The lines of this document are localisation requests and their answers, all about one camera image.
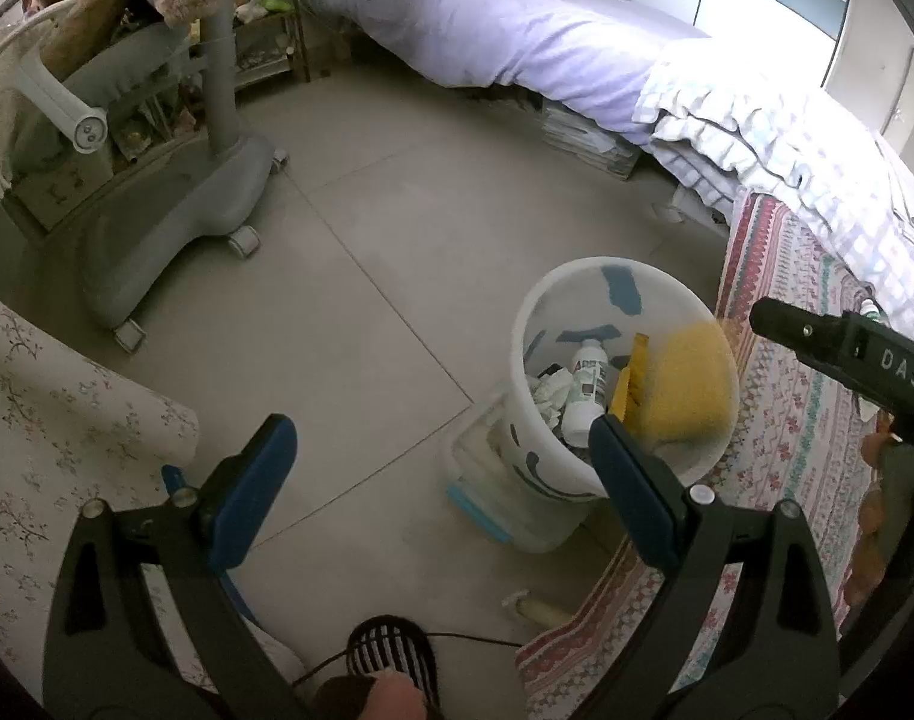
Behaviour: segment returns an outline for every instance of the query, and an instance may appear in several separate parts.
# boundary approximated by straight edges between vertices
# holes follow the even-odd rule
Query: yellow sponge
[[[639,432],[640,406],[643,403],[644,382],[647,377],[647,343],[650,336],[637,333],[633,337],[631,359],[620,371],[617,388],[610,399],[609,412],[624,423],[632,436]]]
[[[716,322],[696,322],[672,333],[654,365],[640,415],[641,435],[648,442],[685,442],[729,428],[729,354]]]

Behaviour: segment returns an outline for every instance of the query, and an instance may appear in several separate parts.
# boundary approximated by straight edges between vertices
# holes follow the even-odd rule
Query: black cable
[[[479,641],[484,644],[498,644],[501,647],[514,647],[517,650],[524,646],[516,641],[506,641],[501,638],[473,637],[469,634],[427,634],[427,638],[465,638],[467,641]]]
[[[506,641],[502,640],[501,638],[474,637],[474,635],[469,634],[441,634],[440,632],[437,632],[436,634],[427,634],[427,638],[465,638],[467,641],[479,641],[482,644],[497,644],[501,647],[513,647],[513,649],[516,650],[519,650],[523,646],[516,641]],[[333,664],[335,661],[339,661],[341,658],[346,656],[348,652],[350,652],[349,648],[341,650],[334,656],[330,656],[330,658],[326,659],[326,661],[324,661],[322,664],[312,668],[302,677],[290,683],[290,687],[299,688],[300,685],[303,685],[303,683],[311,679],[311,677],[316,677],[316,675],[323,671],[323,669],[326,669],[327,666]]]

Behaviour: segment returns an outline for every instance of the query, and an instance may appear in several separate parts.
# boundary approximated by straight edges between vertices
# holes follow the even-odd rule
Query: screw
[[[186,509],[186,507],[196,504],[198,497],[194,488],[180,488],[176,493],[170,495],[170,502],[177,509]]]
[[[693,485],[690,488],[690,500],[694,503],[699,503],[700,506],[709,506],[716,497],[713,494],[713,490],[710,490],[707,485]]]
[[[96,519],[103,514],[106,509],[106,504],[100,500],[100,498],[93,498],[92,500],[87,501],[83,504],[83,508],[80,509],[83,516],[87,519]]]
[[[796,501],[788,498],[785,501],[780,501],[780,513],[789,519],[796,519],[801,515],[801,507]]]

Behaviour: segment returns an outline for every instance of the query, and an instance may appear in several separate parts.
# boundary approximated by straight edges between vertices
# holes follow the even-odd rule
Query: bed
[[[849,610],[842,587],[857,539],[857,509],[871,480],[858,447],[873,422],[861,421],[848,389],[754,336],[748,314],[765,295],[839,314],[858,307],[868,291],[774,197],[738,199],[735,212],[717,316],[737,362],[740,412],[732,442],[705,482],[736,506],[772,509],[785,497],[801,504],[839,626]],[[724,572],[678,686],[703,673],[737,578],[735,566]],[[520,650],[530,720],[564,720],[574,712],[636,630],[660,581],[625,542],[573,619]]]
[[[519,85],[650,151],[733,218],[787,205],[914,340],[914,176],[823,90],[630,0],[306,0],[447,87]]]

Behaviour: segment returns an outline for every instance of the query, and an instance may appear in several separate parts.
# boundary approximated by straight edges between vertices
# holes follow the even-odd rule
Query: caster wheel
[[[282,148],[277,148],[277,151],[273,152],[273,165],[271,165],[271,175],[277,175],[278,172],[287,167],[287,162],[290,162],[290,154],[287,154],[286,151],[283,151]]]
[[[146,338],[146,331],[133,319],[127,319],[126,322],[113,331],[113,337],[127,354],[133,354],[140,348],[143,339]]]
[[[227,242],[239,259],[245,260],[260,248],[260,236],[249,224],[238,228],[227,236]]]

